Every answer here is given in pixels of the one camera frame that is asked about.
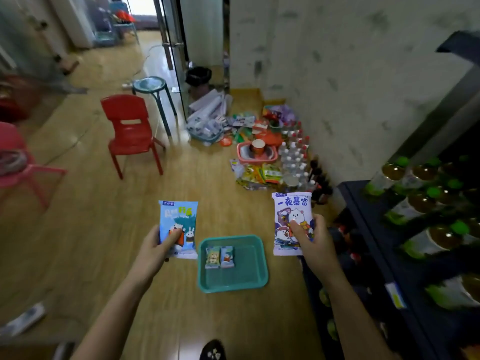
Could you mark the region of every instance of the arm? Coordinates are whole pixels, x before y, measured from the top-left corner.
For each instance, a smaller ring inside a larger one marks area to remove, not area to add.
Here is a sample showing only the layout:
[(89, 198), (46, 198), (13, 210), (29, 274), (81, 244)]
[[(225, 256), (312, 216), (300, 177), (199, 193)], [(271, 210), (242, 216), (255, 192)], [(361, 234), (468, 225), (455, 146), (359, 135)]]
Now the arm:
[(148, 233), (130, 272), (86, 334), (72, 360), (120, 359), (138, 305), (180, 233), (181, 230), (174, 230), (161, 245), (158, 245), (158, 226)]
[(348, 282), (340, 266), (323, 216), (315, 215), (315, 236), (309, 241), (296, 223), (291, 229), (312, 272), (330, 297), (336, 328), (346, 360), (394, 360), (374, 321)]

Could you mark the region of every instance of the pink plastic basket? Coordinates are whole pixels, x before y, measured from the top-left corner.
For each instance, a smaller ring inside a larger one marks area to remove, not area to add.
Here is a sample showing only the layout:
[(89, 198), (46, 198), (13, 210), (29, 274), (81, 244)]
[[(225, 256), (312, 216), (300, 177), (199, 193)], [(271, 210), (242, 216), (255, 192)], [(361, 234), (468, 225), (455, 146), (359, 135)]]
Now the pink plastic basket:
[(267, 145), (265, 148), (265, 152), (260, 157), (256, 157), (253, 159), (245, 158), (245, 151), (246, 151), (245, 147), (248, 147), (247, 149), (249, 151), (251, 144), (252, 142), (248, 141), (248, 142), (241, 142), (240, 144), (237, 145), (237, 156), (240, 163), (261, 166), (263, 163), (274, 163), (279, 158), (279, 153), (277, 152), (277, 148), (272, 145)]

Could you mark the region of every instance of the teal plastic basket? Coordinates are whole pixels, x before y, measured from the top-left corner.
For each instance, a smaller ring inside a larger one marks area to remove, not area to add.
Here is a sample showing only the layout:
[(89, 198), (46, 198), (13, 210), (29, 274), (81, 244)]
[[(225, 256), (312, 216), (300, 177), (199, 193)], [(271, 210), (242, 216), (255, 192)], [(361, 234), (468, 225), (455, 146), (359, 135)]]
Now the teal plastic basket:
[[(205, 269), (207, 248), (233, 246), (234, 268)], [(264, 244), (255, 235), (208, 238), (202, 241), (198, 258), (198, 286), (204, 293), (252, 290), (268, 282)]]

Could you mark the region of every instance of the chair backrest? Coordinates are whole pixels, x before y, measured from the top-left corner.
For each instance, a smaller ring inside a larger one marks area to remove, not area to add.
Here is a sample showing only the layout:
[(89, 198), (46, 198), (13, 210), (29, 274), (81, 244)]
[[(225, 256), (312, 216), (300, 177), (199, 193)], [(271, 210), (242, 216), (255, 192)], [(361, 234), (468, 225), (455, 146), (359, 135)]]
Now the chair backrest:
[(122, 1), (110, 2), (110, 11), (112, 14), (115, 14), (117, 11), (125, 11), (127, 14), (130, 14), (127, 4)]
[(0, 149), (26, 150), (27, 144), (17, 127), (6, 122), (0, 122)]
[[(106, 118), (110, 120), (115, 129), (117, 138), (126, 138), (132, 127), (142, 127), (144, 132), (152, 134), (148, 121), (148, 111), (142, 97), (131, 94), (116, 94), (106, 97), (102, 101), (102, 108)], [(139, 120), (138, 124), (123, 124), (122, 121)]]

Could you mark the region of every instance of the trash can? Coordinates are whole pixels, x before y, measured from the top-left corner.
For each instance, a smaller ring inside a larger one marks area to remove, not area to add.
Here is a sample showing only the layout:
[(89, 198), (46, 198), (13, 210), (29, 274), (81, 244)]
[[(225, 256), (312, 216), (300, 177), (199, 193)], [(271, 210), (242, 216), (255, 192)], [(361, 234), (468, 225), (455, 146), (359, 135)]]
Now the trash can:
[(209, 82), (212, 79), (212, 70), (203, 66), (196, 66), (187, 71), (186, 83), (190, 85), (190, 95), (196, 101), (210, 92)]

